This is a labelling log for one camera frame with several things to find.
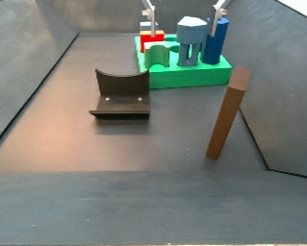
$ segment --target dark gray surface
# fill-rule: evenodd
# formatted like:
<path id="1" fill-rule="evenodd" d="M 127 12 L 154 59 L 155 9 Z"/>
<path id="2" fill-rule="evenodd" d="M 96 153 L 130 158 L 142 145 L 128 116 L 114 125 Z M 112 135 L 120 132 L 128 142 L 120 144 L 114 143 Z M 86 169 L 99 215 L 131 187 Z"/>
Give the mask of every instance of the dark gray surface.
<path id="1" fill-rule="evenodd" d="M 0 244 L 307 243 L 307 180 L 271 172 L 0 174 Z"/>
<path id="2" fill-rule="evenodd" d="M 142 0 L 48 0 L 83 33 L 139 33 L 146 9 Z M 185 16 L 206 19 L 217 0 L 152 0 L 159 29 L 177 33 Z"/>
<path id="3" fill-rule="evenodd" d="M 223 53 L 253 69 L 242 104 L 271 169 L 307 176 L 307 18 L 273 0 L 229 8 Z"/>
<path id="4" fill-rule="evenodd" d="M 96 120 L 95 68 L 138 73 L 134 35 L 78 37 L 0 141 L 0 171 L 265 170 L 241 115 L 205 157 L 225 86 L 151 90 L 150 120 Z"/>
<path id="5" fill-rule="evenodd" d="M 0 1 L 0 134 L 78 31 L 44 1 Z"/>

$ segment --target toy blocks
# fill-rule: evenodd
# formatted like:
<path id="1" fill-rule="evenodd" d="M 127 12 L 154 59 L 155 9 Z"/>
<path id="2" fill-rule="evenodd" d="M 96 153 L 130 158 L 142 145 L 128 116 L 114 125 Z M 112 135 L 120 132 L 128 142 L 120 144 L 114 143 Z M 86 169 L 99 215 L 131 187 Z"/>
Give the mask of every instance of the toy blocks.
<path id="1" fill-rule="evenodd" d="M 186 16 L 178 23 L 179 66 L 195 66 L 198 64 L 198 55 L 206 34 L 207 22 L 202 19 Z"/>
<path id="2" fill-rule="evenodd" d="M 151 31 L 140 31 L 140 52 L 146 52 L 146 42 L 158 42 L 164 40 L 164 31 L 158 30 L 155 32 L 155 37 L 151 37 Z"/>
<path id="3" fill-rule="evenodd" d="M 150 31 L 151 30 L 151 21 L 140 22 L 140 31 Z"/>
<path id="4" fill-rule="evenodd" d="M 179 66 L 179 48 L 181 43 L 177 42 L 177 35 L 166 35 L 162 44 L 170 49 L 170 66 L 155 64 L 150 68 L 150 88 L 171 88 L 185 86 L 211 86 L 225 85 L 229 82 L 231 65 L 223 56 L 217 65 L 210 65 L 198 60 L 197 66 Z M 140 38 L 135 37 L 136 55 L 139 71 L 144 72 L 146 67 L 146 53 L 140 53 Z"/>
<path id="5" fill-rule="evenodd" d="M 223 17 L 218 22 L 215 36 L 207 36 L 207 41 L 201 53 L 202 62 L 215 65 L 221 62 L 222 46 L 226 37 L 229 20 Z"/>
<path id="6" fill-rule="evenodd" d="M 146 43 L 146 67 L 160 64 L 170 66 L 170 47 L 167 42 L 147 42 Z"/>

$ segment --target light blue shape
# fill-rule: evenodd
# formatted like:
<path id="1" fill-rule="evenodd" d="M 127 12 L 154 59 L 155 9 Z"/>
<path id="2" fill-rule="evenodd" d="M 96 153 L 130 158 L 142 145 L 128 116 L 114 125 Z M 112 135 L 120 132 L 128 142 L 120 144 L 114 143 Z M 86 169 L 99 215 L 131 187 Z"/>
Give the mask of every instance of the light blue shape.
<path id="1" fill-rule="evenodd" d="M 151 30 L 151 21 L 140 22 L 140 31 L 150 31 Z"/>
<path id="2" fill-rule="evenodd" d="M 178 23 L 178 42 L 183 44 L 202 43 L 207 36 L 207 28 L 206 21 L 186 16 Z"/>

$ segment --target gray floor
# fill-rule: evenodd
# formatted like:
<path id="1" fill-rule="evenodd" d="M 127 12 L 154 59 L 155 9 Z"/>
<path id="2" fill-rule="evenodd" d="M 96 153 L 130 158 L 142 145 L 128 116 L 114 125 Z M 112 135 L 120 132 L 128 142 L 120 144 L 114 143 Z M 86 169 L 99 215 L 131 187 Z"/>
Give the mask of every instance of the gray floor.
<path id="1" fill-rule="evenodd" d="M 266 171 L 241 115 L 205 158 L 225 86 L 152 90 L 148 121 L 88 114 L 124 47 L 80 35 L 0 141 L 0 244 L 307 243 L 307 180 Z"/>
<path id="2" fill-rule="evenodd" d="M 265 170 L 241 115 L 219 161 L 205 158 L 225 86 L 152 90 L 150 120 L 102 121 L 95 68 L 138 72 L 132 35 L 76 39 L 1 140 L 0 171 Z"/>

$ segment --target blue block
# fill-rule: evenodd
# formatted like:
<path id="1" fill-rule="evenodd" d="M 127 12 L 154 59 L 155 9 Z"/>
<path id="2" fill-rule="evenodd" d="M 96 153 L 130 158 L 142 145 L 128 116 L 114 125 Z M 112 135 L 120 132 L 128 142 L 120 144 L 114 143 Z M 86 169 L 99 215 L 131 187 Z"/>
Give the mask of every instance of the blue block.
<path id="1" fill-rule="evenodd" d="M 151 30 L 151 21 L 140 22 L 140 31 L 150 31 Z"/>
<path id="2" fill-rule="evenodd" d="M 207 22 L 202 19 L 186 16 L 178 23 L 178 42 L 202 43 L 207 35 L 207 26 Z"/>
<path id="3" fill-rule="evenodd" d="M 215 36 L 207 35 L 207 41 L 203 45 L 201 60 L 202 62 L 215 65 L 221 62 L 222 46 L 227 33 L 229 20 L 222 18 L 218 22 Z"/>

